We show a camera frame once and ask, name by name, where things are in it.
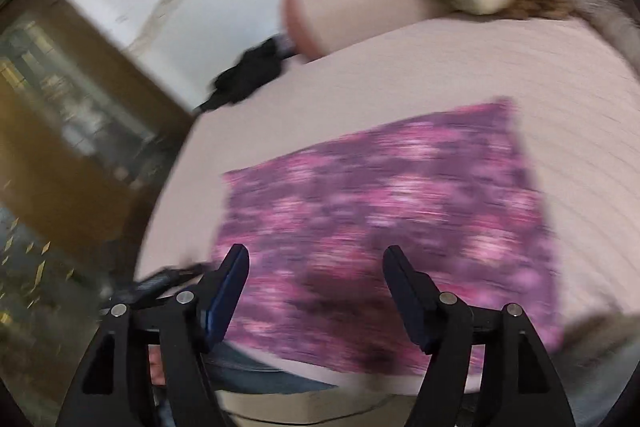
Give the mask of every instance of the black object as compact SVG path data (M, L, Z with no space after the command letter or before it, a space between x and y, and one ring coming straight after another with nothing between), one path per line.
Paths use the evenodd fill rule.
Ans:
M440 293L400 247L386 249L383 272L409 338L431 355L407 427L455 425L474 344L485 346L474 427L575 427L558 374L518 304L496 311ZM637 426L639 409L640 364L600 427Z
M176 286L181 286L202 275L207 264L197 263L187 268L163 268L142 281L135 282L126 288L114 291L111 298L102 307L106 314L114 305L122 303L142 308L153 302L163 293Z
M213 111L227 103L242 102L259 87L280 76L283 58L274 38L248 49L235 66L220 73L214 82L216 90L200 110Z
M220 409L201 354L222 341L244 287L249 255L233 245L216 271L177 295L150 301L191 272L163 271L141 289L112 301L69 388L57 427L155 427L148 344L160 344L166 392L177 427L233 425ZM474 427L575 427L558 375L524 310L468 306L441 293L399 247L389 247L383 272L411 340L431 355L406 427L454 427L474 344L485 345ZM0 386L2 427L30 427ZM600 427L638 425L640 364Z
M139 300L112 301L76 371L57 426L158 425L150 344L161 347L166 393L177 427L225 426L229 420L209 388L200 354L224 338L248 272L246 248L233 245L218 270L206 272L200 282L177 295L149 301L150 295L164 293L180 279L161 275L150 285L151 292L130 294L140 295Z

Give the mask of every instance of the pink floral cloth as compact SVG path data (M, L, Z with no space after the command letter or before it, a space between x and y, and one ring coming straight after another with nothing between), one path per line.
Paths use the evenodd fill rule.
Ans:
M419 116L228 172L213 258L243 243L251 268L226 339L340 372L424 372L382 276L399 245L470 305L520 303L555 347L554 239L511 114L498 100Z

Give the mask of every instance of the brown fur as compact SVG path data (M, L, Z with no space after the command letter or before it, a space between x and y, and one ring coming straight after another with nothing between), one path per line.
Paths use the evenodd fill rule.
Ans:
M571 16L574 6L571 0L515 0L499 15L505 19L526 20L532 17L563 20Z

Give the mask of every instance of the floor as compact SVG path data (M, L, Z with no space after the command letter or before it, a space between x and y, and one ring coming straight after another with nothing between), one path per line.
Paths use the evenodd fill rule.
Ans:
M241 427L304 424L340 427L401 427L415 397L379 393L355 393L336 388L293 395L247 395L220 392L220 404Z

